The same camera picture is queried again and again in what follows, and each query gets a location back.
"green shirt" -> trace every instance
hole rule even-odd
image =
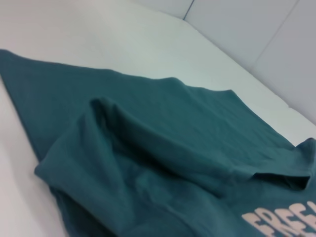
[[[74,237],[316,232],[315,140],[236,94],[0,50],[0,75]]]

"teal t-shirt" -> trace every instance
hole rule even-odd
[[[316,233],[315,140],[231,90],[25,59],[0,75],[74,237]]]

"white lettering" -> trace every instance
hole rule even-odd
[[[291,221],[288,218],[289,217],[293,217],[294,214],[292,212],[290,212],[288,209],[276,209],[275,213],[286,223],[288,224],[290,227],[292,227],[294,230],[296,230],[297,232],[299,232],[301,235],[305,236],[306,234],[310,234],[310,233],[306,233],[305,231],[303,231],[303,229],[306,228],[306,225],[304,225],[302,222],[300,221]]]
[[[312,201],[308,201],[307,205],[316,213],[316,205]]]
[[[301,203],[295,203],[290,205],[289,209],[298,217],[300,218],[302,221],[304,221],[305,223],[307,223],[310,227],[312,227],[314,230],[316,230],[316,217],[313,215],[307,215],[304,216],[301,212],[305,211],[306,208],[303,204]]]
[[[274,237],[273,233],[275,232],[272,228],[267,225],[258,225],[257,222],[261,219],[255,213],[246,213],[242,215],[242,218],[263,233],[266,237]]]
[[[265,220],[269,225],[274,227],[276,230],[281,232],[283,235],[287,237],[292,237],[294,235],[299,235],[299,233],[296,230],[293,230],[289,226],[283,224],[277,216],[275,216],[271,211],[264,209],[264,208],[257,208],[255,209],[255,212],[259,217],[261,217],[263,220]]]

